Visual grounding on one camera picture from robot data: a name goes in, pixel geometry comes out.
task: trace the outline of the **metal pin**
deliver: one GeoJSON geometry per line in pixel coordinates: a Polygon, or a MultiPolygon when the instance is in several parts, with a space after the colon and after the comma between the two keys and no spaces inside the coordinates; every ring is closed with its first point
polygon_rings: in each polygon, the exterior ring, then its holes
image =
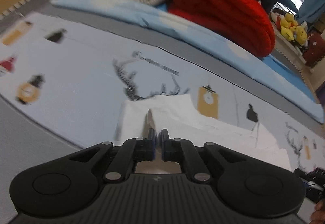
{"type": "Polygon", "coordinates": [[[206,173],[197,173],[194,175],[194,178],[198,181],[205,182],[210,179],[210,175],[206,173]]]}
{"type": "Polygon", "coordinates": [[[109,173],[107,173],[107,174],[105,175],[105,177],[106,177],[106,179],[108,179],[108,180],[112,180],[112,181],[114,181],[114,180],[118,180],[118,179],[120,179],[120,178],[122,177],[122,175],[121,175],[120,173],[118,173],[118,172],[109,172],[109,173]]]}

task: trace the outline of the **bed sheet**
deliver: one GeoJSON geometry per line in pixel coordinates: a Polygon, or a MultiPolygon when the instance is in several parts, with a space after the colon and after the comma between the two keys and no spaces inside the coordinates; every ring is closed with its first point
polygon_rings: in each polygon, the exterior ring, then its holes
{"type": "Polygon", "coordinates": [[[24,21],[32,23],[24,36],[3,44],[15,25],[1,39],[0,57],[15,61],[0,78],[0,93],[30,119],[81,148],[118,141],[126,100],[190,94],[202,115],[251,130],[254,137],[263,133],[259,128],[270,132],[287,149],[292,168],[325,167],[324,139],[210,71],[88,25],[39,13],[24,21]],[[213,102],[205,99],[207,91],[213,102]]]}
{"type": "Polygon", "coordinates": [[[296,88],[298,88],[301,92],[307,95],[313,102],[315,101],[314,95],[311,90],[306,86],[296,73],[290,70],[287,66],[285,66],[282,62],[280,62],[277,58],[272,56],[271,54],[261,58],[261,61],[269,66],[272,70],[280,74],[285,80],[293,84],[296,88]]]}
{"type": "Polygon", "coordinates": [[[54,5],[94,12],[183,40],[231,65],[284,96],[320,123],[324,110],[304,92],[255,56],[224,37],[188,20],[130,0],[52,0],[54,5]]]}

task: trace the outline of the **yellow stuffed toy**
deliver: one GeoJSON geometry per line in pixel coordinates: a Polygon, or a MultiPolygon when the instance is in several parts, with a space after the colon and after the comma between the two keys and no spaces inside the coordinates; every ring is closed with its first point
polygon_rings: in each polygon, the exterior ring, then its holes
{"type": "Polygon", "coordinates": [[[287,40],[287,41],[292,41],[294,40],[294,35],[292,33],[291,30],[285,28],[285,27],[281,27],[281,35],[284,36],[284,38],[287,40]]]}
{"type": "Polygon", "coordinates": [[[306,43],[307,40],[307,33],[305,32],[305,30],[303,29],[303,27],[297,26],[294,33],[294,38],[295,40],[300,44],[300,45],[304,45],[306,43]]]}
{"type": "Polygon", "coordinates": [[[285,14],[284,18],[286,19],[287,22],[292,22],[295,17],[291,13],[287,13],[285,14]]]}
{"type": "Polygon", "coordinates": [[[291,23],[288,22],[285,18],[280,20],[280,26],[285,28],[290,28],[291,23]]]}
{"type": "Polygon", "coordinates": [[[290,30],[291,30],[292,33],[295,31],[295,29],[296,29],[296,26],[290,27],[290,30]]]}

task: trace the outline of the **person's hand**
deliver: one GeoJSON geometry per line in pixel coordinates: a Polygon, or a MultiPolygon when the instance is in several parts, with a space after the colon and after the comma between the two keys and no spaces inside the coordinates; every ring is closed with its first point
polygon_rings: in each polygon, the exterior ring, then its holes
{"type": "Polygon", "coordinates": [[[310,216],[309,224],[324,224],[325,223],[325,205],[324,200],[319,201],[315,206],[315,212],[310,216]]]}

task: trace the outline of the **plush toy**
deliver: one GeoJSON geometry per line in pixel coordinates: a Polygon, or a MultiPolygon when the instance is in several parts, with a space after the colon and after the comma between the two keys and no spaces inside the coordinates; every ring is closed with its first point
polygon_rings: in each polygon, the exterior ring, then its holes
{"type": "Polygon", "coordinates": [[[280,14],[281,11],[271,12],[270,19],[276,24],[277,29],[287,41],[296,40],[300,45],[305,45],[307,41],[307,27],[304,23],[298,26],[298,22],[294,20],[291,13],[285,15],[280,14]]]}
{"type": "Polygon", "coordinates": [[[287,22],[292,22],[295,17],[291,13],[287,13],[285,14],[284,18],[286,19],[287,22]]]}
{"type": "Polygon", "coordinates": [[[291,30],[285,28],[285,27],[281,27],[281,35],[284,36],[284,38],[287,40],[287,41],[292,41],[294,40],[294,35],[292,33],[291,30]]]}
{"type": "Polygon", "coordinates": [[[280,20],[280,25],[281,27],[290,28],[291,23],[287,21],[285,18],[283,18],[280,20]]]}
{"type": "Polygon", "coordinates": [[[296,26],[290,27],[291,32],[293,33],[296,30],[296,26]]]}
{"type": "Polygon", "coordinates": [[[304,28],[301,26],[297,26],[295,31],[293,32],[295,40],[300,44],[304,45],[307,40],[307,33],[305,32],[304,28]]]}

